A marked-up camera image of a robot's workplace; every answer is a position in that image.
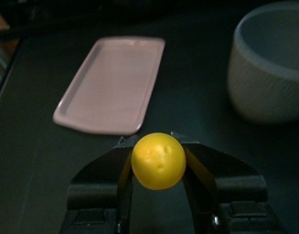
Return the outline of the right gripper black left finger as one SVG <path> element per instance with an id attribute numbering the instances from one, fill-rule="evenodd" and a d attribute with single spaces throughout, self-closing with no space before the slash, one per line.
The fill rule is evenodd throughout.
<path id="1" fill-rule="evenodd" d="M 131 153 L 137 136 L 121 137 L 91 161 L 67 190 L 65 234 L 129 234 L 132 203 Z"/>

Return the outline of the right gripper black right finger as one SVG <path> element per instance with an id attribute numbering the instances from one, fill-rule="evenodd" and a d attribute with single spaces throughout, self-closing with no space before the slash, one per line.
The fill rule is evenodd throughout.
<path id="1" fill-rule="evenodd" d="M 264 234 L 268 230 L 266 182 L 234 156 L 172 132 L 185 153 L 183 184 L 195 234 Z"/>

